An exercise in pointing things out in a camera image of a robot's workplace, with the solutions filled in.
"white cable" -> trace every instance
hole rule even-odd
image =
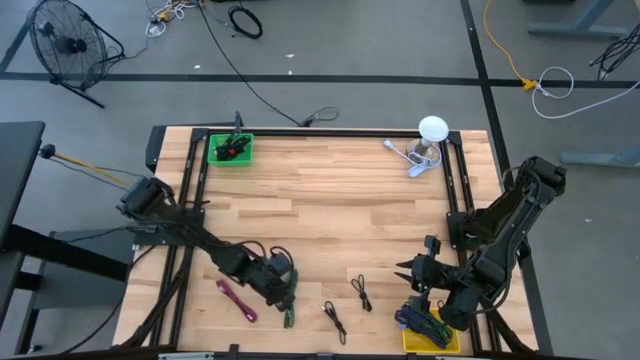
[[[163,12],[169,12],[173,14],[175,17],[177,17],[179,20],[182,20],[184,19],[184,9],[190,9],[198,6],[193,1],[190,1],[188,3],[186,2],[186,0],[177,0],[177,1],[179,1],[179,3],[175,4],[176,0],[167,0],[164,7],[153,12],[153,16],[151,17],[149,22],[147,22],[147,28],[145,30],[145,34],[147,35],[147,37],[150,37],[150,38],[158,37],[164,34],[164,32],[167,30],[166,22],[158,21],[155,24],[153,23],[154,20],[158,19],[158,14],[161,14]],[[159,32],[155,32],[155,33],[151,32],[151,29],[153,29],[152,25],[155,25],[158,28]]]
[[[544,75],[545,75],[549,70],[560,70],[560,71],[564,72],[565,74],[569,75],[569,79],[571,79],[571,86],[569,87],[569,91],[568,91],[566,94],[564,94],[564,95],[554,95],[554,94],[552,94],[552,93],[548,92],[547,90],[545,90],[545,89],[542,87],[542,80],[543,80],[543,78],[544,78]],[[579,113],[579,112],[583,112],[583,111],[585,111],[585,110],[589,110],[589,109],[594,108],[594,107],[596,107],[596,106],[606,104],[606,103],[608,103],[609,101],[613,101],[613,100],[615,100],[615,99],[617,99],[617,98],[623,97],[623,96],[627,95],[628,93],[630,93],[631,91],[633,91],[633,90],[634,90],[635,88],[637,88],[638,86],[640,86],[640,81],[638,81],[637,83],[635,83],[631,88],[627,89],[626,91],[624,91],[624,92],[622,92],[622,93],[620,93],[620,94],[618,94],[618,95],[616,95],[616,96],[610,97],[610,98],[608,98],[608,99],[604,99],[604,100],[602,100],[602,101],[598,101],[597,103],[593,103],[593,104],[591,104],[591,105],[585,106],[585,107],[583,107],[583,108],[580,108],[580,109],[574,110],[574,111],[569,112],[569,113],[566,113],[566,114],[550,116],[550,115],[542,114],[542,113],[538,110],[538,107],[536,106],[536,92],[540,91],[540,92],[542,93],[542,95],[544,95],[544,96],[546,96],[546,97],[551,97],[551,98],[554,98],[554,99],[564,99],[564,98],[568,97],[569,95],[571,95],[571,92],[573,91],[573,84],[574,84],[573,75],[571,75],[571,73],[570,73],[567,69],[565,69],[565,68],[561,68],[561,67],[559,67],[559,66],[552,66],[552,67],[547,68],[547,69],[546,69],[545,71],[543,71],[543,72],[542,72],[542,74],[540,75],[540,80],[538,80],[538,84],[536,85],[536,88],[535,88],[535,89],[533,89],[533,92],[531,93],[531,104],[533,105],[533,110],[535,110],[535,112],[536,112],[538,115],[542,116],[542,117],[543,117],[543,118],[545,118],[545,119],[554,120],[554,119],[562,119],[562,118],[566,118],[566,117],[568,117],[568,116],[575,115],[575,114],[577,114],[577,113]]]
[[[385,139],[382,144],[395,151],[396,153],[398,153],[400,156],[402,156],[403,158],[405,158],[407,161],[409,161],[413,166],[419,166],[421,168],[423,168],[424,170],[431,170],[431,169],[435,169],[438,166],[440,166],[440,164],[442,163],[442,152],[440,151],[440,148],[438,148],[437,146],[433,146],[433,148],[436,149],[436,151],[438,152],[438,160],[437,161],[433,161],[432,159],[422,156],[414,151],[409,153],[409,156],[414,156],[417,157],[419,159],[422,159],[421,163],[415,162],[413,160],[411,160],[411,158],[407,155],[405,155],[403,152],[401,152],[400,150],[396,149],[395,146],[393,146],[393,144],[391,143],[391,140],[389,139]]]

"yellow tray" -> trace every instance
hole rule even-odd
[[[429,312],[440,320],[438,309],[429,309]],[[428,337],[414,333],[409,329],[402,330],[402,345],[407,353],[419,354],[459,354],[460,353],[460,334],[458,330],[453,330],[453,337],[446,348],[441,349]]]

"gray floor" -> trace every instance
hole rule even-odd
[[[150,0],[152,5],[161,0]],[[17,34],[31,1],[3,0],[0,49]],[[143,0],[78,0],[106,29],[121,39],[127,53],[145,46]],[[405,0],[246,1],[265,27],[260,41],[232,37],[212,21],[214,31],[238,68],[247,74],[408,75],[475,77],[476,69],[459,2]],[[487,70],[491,78],[514,78],[506,59],[482,29],[484,0],[472,0]],[[592,80],[587,64],[607,42],[530,36],[528,21],[568,19],[575,6],[526,5],[494,0],[490,27],[514,55],[525,76],[536,78],[548,66],[566,67],[577,79]],[[227,4],[209,7],[220,19]],[[119,74],[230,74],[206,33],[197,10],[170,24],[149,41],[137,59],[114,68]],[[618,0],[602,23],[632,28],[640,15],[632,0]],[[13,72],[43,72],[25,40],[9,67]],[[640,70],[628,61],[611,79],[637,80]],[[489,129],[479,87],[402,84],[258,83],[255,89],[296,118],[336,106],[340,118],[318,126],[406,128],[428,114],[452,128]],[[621,90],[578,89],[569,99],[540,100],[548,113],[562,113],[612,96]],[[107,105],[100,110],[46,82],[0,81],[0,121],[43,120],[44,141],[58,151],[103,166],[143,172],[150,128],[156,124],[228,121],[239,110],[254,126],[284,126],[287,121],[261,104],[239,83],[103,82],[89,90]],[[541,155],[558,161],[563,150],[615,151],[637,143],[638,94],[565,120],[545,120],[531,109],[529,93],[494,88],[500,123],[512,165]],[[640,200],[637,172],[570,167],[567,193],[556,200],[531,232],[534,261],[556,354],[599,359],[633,358],[640,331],[640,246],[633,227]],[[38,161],[16,221],[34,230],[109,228],[123,222],[114,209],[116,189]],[[12,304],[12,319],[21,301]],[[101,323],[108,307],[47,311],[35,334],[48,352],[72,345]],[[0,344],[8,341],[15,320],[7,321]],[[86,349],[110,343],[112,321]],[[66,333],[57,331],[64,327]],[[7,347],[0,346],[0,355]]]

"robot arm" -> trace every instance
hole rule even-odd
[[[435,287],[450,291],[439,314],[455,329],[468,329],[471,316],[495,310],[504,302],[516,252],[542,210],[564,193],[564,168],[532,157],[518,169],[512,189],[488,208],[471,210],[453,224],[452,244],[460,250],[475,251],[466,264],[451,266],[435,260],[440,241],[432,236],[425,240],[427,255],[418,254],[398,264],[411,269],[411,277],[398,275],[411,282],[414,290],[424,293]],[[476,311],[478,303],[488,307]]]
[[[293,301],[283,280],[292,270],[288,255],[272,251],[267,258],[266,253],[259,255],[242,244],[218,239],[200,225],[193,211],[176,204],[171,187],[161,180],[140,179],[120,201],[118,209],[123,215],[141,225],[160,226],[184,245],[206,251],[221,273],[242,286],[249,284],[266,299],[267,305],[275,304],[284,311]]]

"purple object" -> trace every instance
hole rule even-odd
[[[236,303],[236,305],[238,305],[240,311],[242,311],[242,314],[247,318],[247,320],[249,320],[249,322],[256,322],[256,320],[258,320],[258,314],[256,314],[255,311],[251,310],[251,308],[245,303],[240,301],[233,290],[231,290],[231,287],[226,282],[224,282],[224,280],[216,281],[216,285],[218,285],[218,289],[223,294],[227,295],[229,299],[231,299],[234,303]]]

